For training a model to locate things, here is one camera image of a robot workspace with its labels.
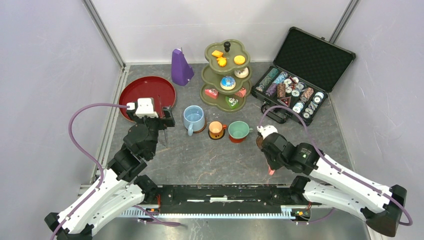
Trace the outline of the metal tongs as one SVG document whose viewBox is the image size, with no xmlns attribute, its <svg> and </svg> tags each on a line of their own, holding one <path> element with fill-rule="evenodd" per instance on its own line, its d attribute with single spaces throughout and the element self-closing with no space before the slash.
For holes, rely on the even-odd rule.
<svg viewBox="0 0 424 240">
<path fill-rule="evenodd" d="M 165 113 L 163 111 L 163 106 L 162 106 L 160 95 L 158 95 L 158 102 L 159 102 L 159 108 L 160 108 L 161 113 L 162 113 L 162 115 L 164 117 L 165 116 Z M 161 141 L 160 140 L 159 142 L 163 145 L 164 148 L 167 148 L 168 147 L 168 135 L 167 135 L 167 129 L 166 128 L 163 130 L 163 136 L 164 136 L 164 141 Z"/>
</svg>

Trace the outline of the light wooden round coaster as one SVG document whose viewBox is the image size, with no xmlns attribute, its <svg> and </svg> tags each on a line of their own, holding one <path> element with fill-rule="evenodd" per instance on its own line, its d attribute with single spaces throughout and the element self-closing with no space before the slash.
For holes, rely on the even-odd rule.
<svg viewBox="0 0 424 240">
<path fill-rule="evenodd" d="M 197 130 L 197 131 L 193 131 L 193 134 L 201 133 L 202 131 L 204 131 L 206 129 L 207 125 L 208 125 L 208 122 L 207 122 L 207 120 L 205 120 L 203 127 L 201 129 Z"/>
</svg>

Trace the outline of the dark wooden round coaster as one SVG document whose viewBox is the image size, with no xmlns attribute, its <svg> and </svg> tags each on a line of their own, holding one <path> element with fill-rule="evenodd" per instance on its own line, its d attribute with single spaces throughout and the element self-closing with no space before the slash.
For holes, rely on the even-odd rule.
<svg viewBox="0 0 424 240">
<path fill-rule="evenodd" d="M 263 137 L 262 136 L 258 136 L 257 138 L 256 138 L 256 145 L 258 146 L 258 148 L 259 149 L 262 149 L 263 148 Z"/>
</svg>

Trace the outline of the blue mug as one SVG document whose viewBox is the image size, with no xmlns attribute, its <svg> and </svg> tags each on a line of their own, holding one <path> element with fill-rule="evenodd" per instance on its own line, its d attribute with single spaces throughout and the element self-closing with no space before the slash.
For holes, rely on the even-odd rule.
<svg viewBox="0 0 424 240">
<path fill-rule="evenodd" d="M 183 112 L 183 124 L 189 136 L 193 135 L 193 131 L 200 130 L 204 126 L 205 120 L 204 111 L 198 105 L 188 106 Z"/>
</svg>

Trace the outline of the small orange pastry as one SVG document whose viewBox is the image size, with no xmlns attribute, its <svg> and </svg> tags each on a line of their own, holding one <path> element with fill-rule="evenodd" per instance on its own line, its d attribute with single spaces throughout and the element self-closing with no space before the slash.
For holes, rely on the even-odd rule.
<svg viewBox="0 0 424 240">
<path fill-rule="evenodd" d="M 225 67 L 227 65 L 227 59 L 225 57 L 218 57 L 217 59 L 217 64 L 219 67 Z"/>
</svg>

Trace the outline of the red round coaster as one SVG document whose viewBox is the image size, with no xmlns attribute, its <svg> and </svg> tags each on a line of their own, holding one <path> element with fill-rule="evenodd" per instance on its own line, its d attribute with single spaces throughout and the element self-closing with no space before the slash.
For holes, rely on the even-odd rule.
<svg viewBox="0 0 424 240">
<path fill-rule="evenodd" d="M 238 143 L 242 143 L 245 139 L 246 139 L 246 137 L 243 137 L 243 138 L 233 138 L 231 135 L 229 136 L 229 139 L 230 139 L 230 141 L 232 142 L 232 143 L 236 143 L 236 144 L 238 144 Z"/>
</svg>

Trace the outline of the teal mug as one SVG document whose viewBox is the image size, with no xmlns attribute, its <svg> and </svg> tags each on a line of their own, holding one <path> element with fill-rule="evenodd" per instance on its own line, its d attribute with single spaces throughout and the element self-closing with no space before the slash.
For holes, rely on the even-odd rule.
<svg viewBox="0 0 424 240">
<path fill-rule="evenodd" d="M 235 139 L 246 138 L 250 133 L 253 132 L 253 128 L 251 128 L 244 121 L 234 121 L 228 126 L 229 136 L 232 136 Z"/>
</svg>

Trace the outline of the chocolate cream donut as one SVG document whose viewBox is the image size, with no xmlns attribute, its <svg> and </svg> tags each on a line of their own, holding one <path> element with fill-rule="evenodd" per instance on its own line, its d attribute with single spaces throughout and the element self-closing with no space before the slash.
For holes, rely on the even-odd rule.
<svg viewBox="0 0 424 240">
<path fill-rule="evenodd" d="M 250 73 L 250 71 L 249 71 L 248 67 L 245 67 L 244 69 L 241 69 L 241 70 L 235 70 L 234 71 L 234 75 L 237 78 L 240 78 L 240 79 L 246 78 L 249 75 L 249 73 Z"/>
</svg>

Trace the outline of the orange round cookie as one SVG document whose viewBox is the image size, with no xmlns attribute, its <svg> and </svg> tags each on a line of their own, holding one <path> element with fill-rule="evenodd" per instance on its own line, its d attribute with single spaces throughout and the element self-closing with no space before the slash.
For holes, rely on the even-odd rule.
<svg viewBox="0 0 424 240">
<path fill-rule="evenodd" d="M 243 65 L 246 62 L 246 58 L 243 55 L 236 55 L 233 61 L 236 65 Z"/>
</svg>

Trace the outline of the black yellow round coaster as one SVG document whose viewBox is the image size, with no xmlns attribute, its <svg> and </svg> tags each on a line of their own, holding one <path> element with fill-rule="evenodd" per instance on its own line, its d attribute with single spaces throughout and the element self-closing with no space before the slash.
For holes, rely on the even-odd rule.
<svg viewBox="0 0 424 240">
<path fill-rule="evenodd" d="M 225 129 L 222 130 L 219 133 L 214 133 L 214 132 L 208 131 L 208 136 L 209 136 L 209 138 L 211 140 L 220 140 L 220 139 L 222 139 L 225 136 L 225 134 L 226 134 L 226 130 Z"/>
</svg>

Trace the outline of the orange square pastry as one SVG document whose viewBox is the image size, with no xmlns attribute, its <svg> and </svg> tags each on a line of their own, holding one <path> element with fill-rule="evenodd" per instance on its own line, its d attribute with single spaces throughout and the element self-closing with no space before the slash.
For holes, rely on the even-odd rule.
<svg viewBox="0 0 424 240">
<path fill-rule="evenodd" d="M 223 56 L 223 52 L 219 51 L 219 50 L 214 50 L 211 55 L 216 57 L 216 58 L 221 58 Z"/>
</svg>

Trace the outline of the blue frosted donut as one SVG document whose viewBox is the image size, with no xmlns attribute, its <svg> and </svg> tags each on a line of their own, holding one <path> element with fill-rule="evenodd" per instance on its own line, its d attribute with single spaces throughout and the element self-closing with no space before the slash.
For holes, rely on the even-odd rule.
<svg viewBox="0 0 424 240">
<path fill-rule="evenodd" d="M 232 76 L 224 76 L 220 80 L 220 87 L 226 91 L 234 89 L 236 86 L 236 80 Z"/>
</svg>

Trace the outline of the pink cream mug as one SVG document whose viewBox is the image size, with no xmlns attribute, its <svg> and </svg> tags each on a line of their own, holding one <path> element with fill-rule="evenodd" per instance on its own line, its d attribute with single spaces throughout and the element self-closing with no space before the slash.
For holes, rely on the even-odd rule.
<svg viewBox="0 0 424 240">
<path fill-rule="evenodd" d="M 272 176 L 275 173 L 275 170 L 272 170 L 270 167 L 268 167 L 268 175 Z"/>
</svg>

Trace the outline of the green cake slice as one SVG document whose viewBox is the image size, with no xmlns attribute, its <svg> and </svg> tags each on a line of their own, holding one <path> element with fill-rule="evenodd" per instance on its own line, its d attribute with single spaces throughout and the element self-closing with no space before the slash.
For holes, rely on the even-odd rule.
<svg viewBox="0 0 424 240">
<path fill-rule="evenodd" d="M 226 97 L 225 97 L 225 101 L 226 101 L 226 103 L 227 103 L 228 107 L 229 107 L 231 110 L 234 110 L 234 109 L 236 109 L 236 108 L 238 108 L 238 107 L 239 107 L 239 100 L 238 100 L 238 99 L 236 99 L 236 98 L 234 98 L 234 97 L 226 96 Z"/>
</svg>

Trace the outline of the pink roll cake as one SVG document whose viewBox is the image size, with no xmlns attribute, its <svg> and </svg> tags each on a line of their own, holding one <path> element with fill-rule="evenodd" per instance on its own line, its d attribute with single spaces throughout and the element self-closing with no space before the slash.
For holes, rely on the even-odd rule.
<svg viewBox="0 0 424 240">
<path fill-rule="evenodd" d="M 236 96 L 240 97 L 240 98 L 244 98 L 247 94 L 247 90 L 245 87 L 242 87 L 239 91 L 237 91 L 235 93 Z"/>
</svg>

